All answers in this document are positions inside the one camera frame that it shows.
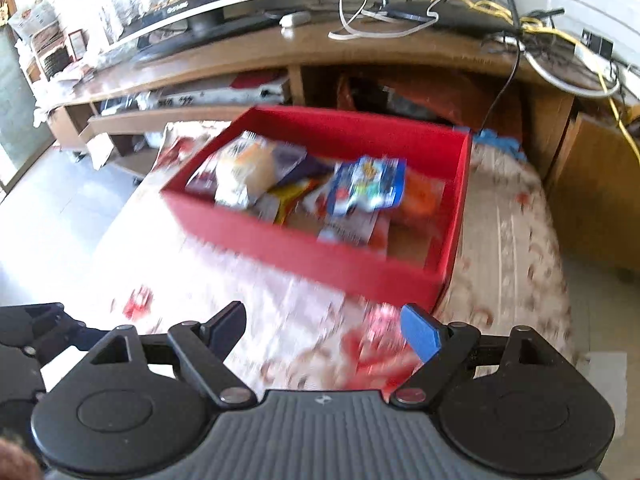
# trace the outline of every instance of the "cabinet door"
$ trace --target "cabinet door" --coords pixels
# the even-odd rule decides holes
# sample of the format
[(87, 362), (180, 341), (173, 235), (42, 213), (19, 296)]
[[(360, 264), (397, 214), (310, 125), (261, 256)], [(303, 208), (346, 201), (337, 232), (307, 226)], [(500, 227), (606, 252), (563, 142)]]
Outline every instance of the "cabinet door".
[(640, 270), (640, 168), (622, 133), (579, 114), (546, 185), (563, 251)]
[(84, 152), (86, 145), (80, 139), (80, 131), (71, 120), (65, 108), (56, 108), (47, 120), (49, 129), (63, 150)]

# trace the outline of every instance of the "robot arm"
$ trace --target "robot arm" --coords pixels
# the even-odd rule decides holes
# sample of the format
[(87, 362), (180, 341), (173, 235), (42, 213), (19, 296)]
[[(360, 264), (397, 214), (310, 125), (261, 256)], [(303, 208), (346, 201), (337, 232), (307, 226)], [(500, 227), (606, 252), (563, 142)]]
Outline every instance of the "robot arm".
[[(242, 303), (167, 334), (87, 328), (60, 304), (0, 308), (0, 426), (48, 478), (596, 479), (614, 419), (535, 330), (482, 336), (414, 306), (402, 333), (424, 365), (389, 403), (379, 392), (256, 395), (223, 364)], [(49, 393), (40, 367), (87, 351)], [(176, 378), (148, 364), (171, 364)], [(477, 366), (497, 371), (475, 378)]]

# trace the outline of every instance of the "metal rivet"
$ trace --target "metal rivet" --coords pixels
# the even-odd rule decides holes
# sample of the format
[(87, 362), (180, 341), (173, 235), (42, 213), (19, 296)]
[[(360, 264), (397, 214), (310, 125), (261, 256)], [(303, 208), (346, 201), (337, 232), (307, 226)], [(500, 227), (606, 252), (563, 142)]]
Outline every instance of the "metal rivet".
[(403, 388), (396, 392), (396, 399), (403, 404), (419, 404), (426, 398), (427, 394), (420, 388)]
[(225, 390), (222, 390), (222, 393), (220, 393), (220, 400), (222, 400), (222, 402), (226, 402), (227, 404), (242, 404), (249, 401), (250, 399), (251, 391), (240, 386), (227, 388)]

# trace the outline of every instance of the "red box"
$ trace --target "red box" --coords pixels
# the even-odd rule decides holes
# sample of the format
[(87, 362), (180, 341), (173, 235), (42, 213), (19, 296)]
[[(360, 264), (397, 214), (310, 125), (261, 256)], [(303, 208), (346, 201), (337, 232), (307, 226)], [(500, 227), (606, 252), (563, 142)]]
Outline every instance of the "red box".
[[(184, 192), (206, 158), (245, 130), (306, 146), (309, 153), (327, 158), (405, 158), (410, 168), (444, 180), (443, 236), (431, 241), (424, 268), (361, 248), (318, 242), (309, 234), (216, 207)], [(207, 242), (348, 294), (397, 306), (413, 302), (430, 312), (449, 285), (453, 270), (470, 149), (469, 135), (436, 124), (357, 112), (255, 107), (191, 158), (161, 193), (183, 228)]]

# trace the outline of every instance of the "blue snack package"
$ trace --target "blue snack package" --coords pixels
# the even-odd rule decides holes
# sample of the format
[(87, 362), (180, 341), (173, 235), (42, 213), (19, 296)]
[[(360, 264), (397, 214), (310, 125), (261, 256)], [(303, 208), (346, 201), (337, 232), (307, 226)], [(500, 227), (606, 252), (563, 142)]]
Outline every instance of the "blue snack package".
[(353, 208), (373, 212), (398, 207), (404, 192), (406, 161), (363, 156), (341, 164), (332, 179), (327, 214), (345, 216)]

